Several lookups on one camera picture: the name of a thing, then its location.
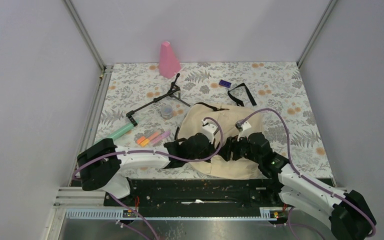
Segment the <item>cream canvas backpack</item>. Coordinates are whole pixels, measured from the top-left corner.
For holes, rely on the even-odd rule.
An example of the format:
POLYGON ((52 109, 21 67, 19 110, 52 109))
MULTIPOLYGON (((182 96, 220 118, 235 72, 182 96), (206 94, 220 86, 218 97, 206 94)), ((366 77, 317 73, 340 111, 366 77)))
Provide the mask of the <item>cream canvas backpack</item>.
MULTIPOLYGON (((262 115, 259 113, 254 115, 253 109, 245 107, 244 101, 234 96, 232 92, 233 89, 228 90, 227 96, 234 102, 233 105, 205 101, 194 104, 177 128, 175 139, 188 138, 199 133, 202 130, 202 119, 205 117, 213 118, 219 123, 222 132, 215 135, 214 143, 221 147, 228 137, 242 136, 236 127, 236 123, 242 120, 248 122, 245 127, 246 136, 261 133, 264 130, 262 115)), ((262 176, 256 162, 243 157, 226 161, 220 156, 220 151, 208 161, 192 162, 190 166, 201 174, 230 180, 249 180, 262 176)))

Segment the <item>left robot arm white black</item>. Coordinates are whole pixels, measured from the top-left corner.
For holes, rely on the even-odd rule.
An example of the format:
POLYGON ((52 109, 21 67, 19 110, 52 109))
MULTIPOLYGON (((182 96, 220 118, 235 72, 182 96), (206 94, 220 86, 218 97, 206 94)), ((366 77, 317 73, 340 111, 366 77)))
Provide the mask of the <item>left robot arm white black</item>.
POLYGON ((210 160, 220 149, 203 133, 154 148, 118 147, 111 138, 105 138, 77 156, 73 179, 81 182, 84 191, 103 190, 128 206, 134 202, 135 192, 128 178, 118 173, 120 169, 179 168, 186 162, 210 160))

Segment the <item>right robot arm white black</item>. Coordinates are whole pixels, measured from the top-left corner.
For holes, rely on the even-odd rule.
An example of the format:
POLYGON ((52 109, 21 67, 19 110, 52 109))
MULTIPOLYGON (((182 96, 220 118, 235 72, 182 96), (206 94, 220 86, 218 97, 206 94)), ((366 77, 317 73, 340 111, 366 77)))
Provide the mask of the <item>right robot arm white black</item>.
POLYGON ((227 161, 245 158, 256 163, 272 180, 266 193, 271 205, 297 207, 325 224, 338 240, 364 240, 375 232, 376 220, 361 193, 297 173, 291 161, 275 152, 261 132, 228 137, 219 154, 227 161))

